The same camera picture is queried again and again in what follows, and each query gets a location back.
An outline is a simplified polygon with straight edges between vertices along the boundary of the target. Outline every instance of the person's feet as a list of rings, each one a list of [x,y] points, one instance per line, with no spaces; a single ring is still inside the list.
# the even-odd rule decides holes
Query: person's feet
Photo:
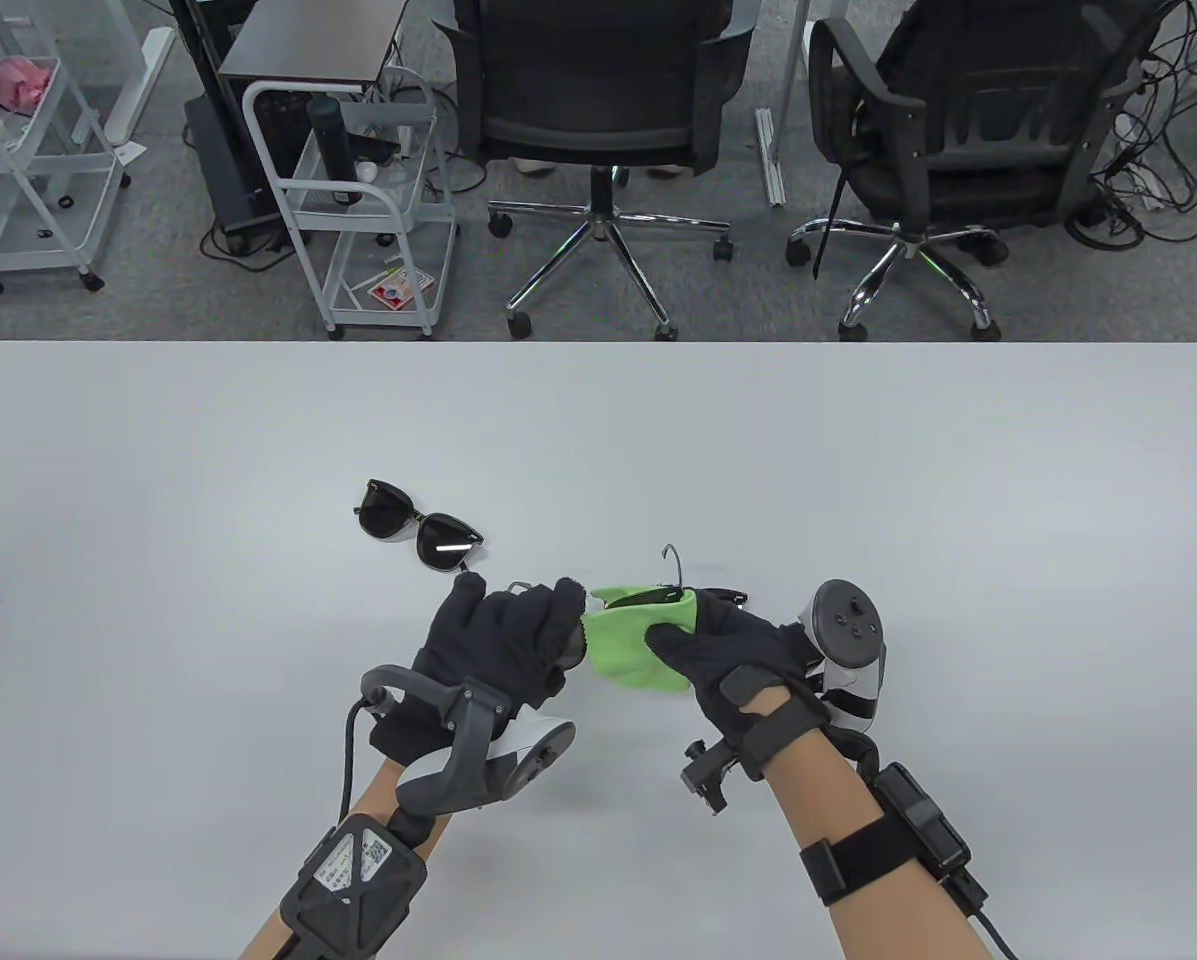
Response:
[[[517,172],[524,175],[524,177],[548,177],[558,169],[557,164],[551,164],[547,160],[522,160],[519,157],[514,158],[514,165],[517,168]],[[650,177],[656,180],[674,180],[675,177],[681,177],[682,174],[687,174],[688,166],[675,166],[667,164],[663,166],[648,166],[648,174]]]

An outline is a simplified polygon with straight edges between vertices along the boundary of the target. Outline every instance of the black bottle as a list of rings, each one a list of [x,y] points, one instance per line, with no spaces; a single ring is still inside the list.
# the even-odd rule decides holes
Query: black bottle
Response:
[[[323,156],[328,180],[357,181],[354,154],[350,150],[350,134],[345,129],[345,114],[341,114],[341,102],[326,93],[318,93],[309,101],[309,119],[314,123],[314,136],[318,140],[318,153]],[[341,206],[354,206],[361,200],[360,193],[333,193],[332,196]]]

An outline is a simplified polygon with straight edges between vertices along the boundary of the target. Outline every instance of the white shelf unit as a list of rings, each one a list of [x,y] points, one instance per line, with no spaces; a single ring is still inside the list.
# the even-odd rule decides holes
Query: white shelf unit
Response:
[[[438,141],[438,101],[429,83],[412,69],[385,67],[382,79],[391,75],[418,89],[424,102],[369,102],[364,90],[352,84],[279,79],[253,83],[242,101],[247,128],[329,339],[341,339],[346,326],[396,326],[419,329],[430,338],[446,297],[460,225],[446,175],[446,152]],[[327,178],[318,141],[311,133],[294,172],[279,177],[256,116],[256,99],[268,91],[336,97],[350,133],[387,136],[405,146],[379,170],[377,182],[348,183]],[[437,178],[431,180],[431,174]],[[432,192],[435,200],[429,200],[426,192]],[[334,200],[333,193],[357,193],[360,198],[345,206]],[[327,269],[315,268],[304,233],[336,236]],[[418,268],[435,279],[433,287],[424,297],[418,296],[409,310],[391,310],[365,288],[356,291],[393,260],[402,261],[414,291],[420,288]]]
[[[104,280],[92,265],[130,180],[53,37],[32,19],[17,26],[32,29],[49,51],[30,59],[51,79],[31,115],[0,107],[0,274],[72,268],[98,292]],[[60,115],[67,95],[78,110],[72,127]]]

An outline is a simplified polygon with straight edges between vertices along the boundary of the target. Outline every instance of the chrome chair base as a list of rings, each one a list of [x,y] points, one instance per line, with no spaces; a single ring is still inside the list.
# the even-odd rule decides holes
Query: chrome chair base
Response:
[[[990,315],[990,308],[988,308],[985,294],[982,290],[972,282],[972,278],[965,274],[962,269],[959,269],[949,259],[946,259],[942,253],[935,250],[935,244],[937,243],[955,242],[964,238],[997,241],[999,237],[995,230],[972,225],[972,227],[950,230],[947,233],[928,233],[924,237],[915,239],[900,235],[900,224],[892,224],[891,227],[879,227],[879,225],[859,223],[857,220],[831,220],[826,215],[821,215],[821,218],[804,223],[802,227],[794,230],[789,235],[789,241],[785,244],[785,260],[791,266],[802,266],[810,262],[812,257],[807,238],[814,233],[821,233],[826,229],[831,233],[850,233],[853,237],[867,237],[868,239],[887,244],[882,257],[855,285],[855,290],[851,291],[850,302],[839,321],[840,340],[859,342],[859,340],[868,339],[868,332],[859,323],[859,316],[876,300],[882,284],[886,282],[887,275],[891,274],[892,266],[895,266],[899,260],[913,260],[915,257],[922,260],[924,265],[930,266],[931,269],[944,277],[946,280],[949,280],[954,285],[954,288],[962,294],[964,300],[972,308],[973,321],[970,336],[973,340],[995,342],[995,340],[1002,339],[999,326],[995,323],[994,317]]]
[[[688,215],[630,214],[612,201],[612,184],[624,182],[621,168],[595,168],[590,178],[590,202],[579,205],[565,203],[521,203],[508,200],[492,200],[487,203],[490,215],[488,230],[492,236],[505,238],[514,227],[512,215],[547,215],[552,219],[579,220],[581,224],[567,237],[561,247],[539,271],[531,274],[519,291],[505,300],[505,320],[514,339],[525,339],[531,335],[528,316],[521,311],[522,305],[537,292],[540,285],[553,277],[585,241],[607,242],[624,266],[625,273],[643,293],[643,300],[656,315],[656,339],[676,340],[678,328],[670,323],[666,305],[652,288],[648,274],[638,265],[633,253],[625,241],[626,227],[658,227],[686,230],[686,232],[713,233],[713,260],[731,260],[731,224],[722,220],[697,220]]]

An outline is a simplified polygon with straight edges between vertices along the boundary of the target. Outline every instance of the pink bag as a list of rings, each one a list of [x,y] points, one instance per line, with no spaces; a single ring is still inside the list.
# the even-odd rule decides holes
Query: pink bag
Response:
[[[51,72],[25,56],[0,60],[0,108],[32,114],[51,86]]]

